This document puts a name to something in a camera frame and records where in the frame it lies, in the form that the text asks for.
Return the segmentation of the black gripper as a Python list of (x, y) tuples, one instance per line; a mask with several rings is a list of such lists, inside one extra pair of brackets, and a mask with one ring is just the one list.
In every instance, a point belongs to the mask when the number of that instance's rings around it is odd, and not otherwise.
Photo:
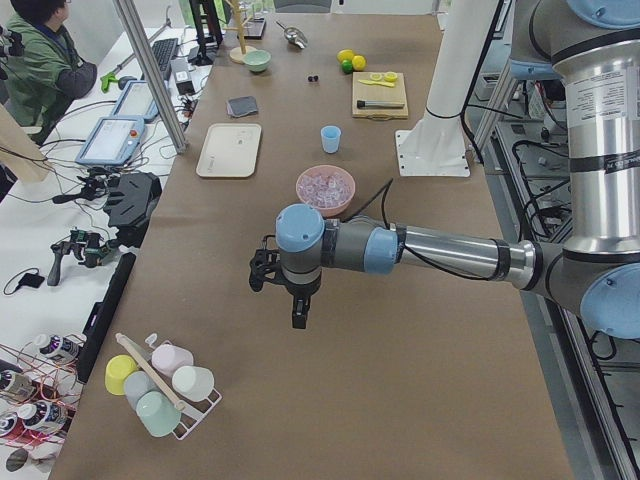
[(293, 295), (292, 302), (292, 327), (294, 329), (305, 329), (309, 311), (309, 297), (314, 295), (320, 288), (320, 278), (316, 278), (307, 283), (296, 283), (288, 279), (285, 280), (286, 290)]

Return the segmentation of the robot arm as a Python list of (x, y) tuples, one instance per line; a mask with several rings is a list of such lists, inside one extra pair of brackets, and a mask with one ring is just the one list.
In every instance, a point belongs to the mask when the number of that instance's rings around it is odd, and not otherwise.
[(639, 335), (639, 5), (521, 1), (514, 74), (556, 72), (566, 92), (572, 232), (563, 244), (509, 243), (368, 220), (326, 220), (303, 204), (276, 220), (273, 251), (257, 253), (250, 284), (292, 295), (305, 326), (326, 268), (387, 274), (424, 264), (535, 292), (613, 337)]

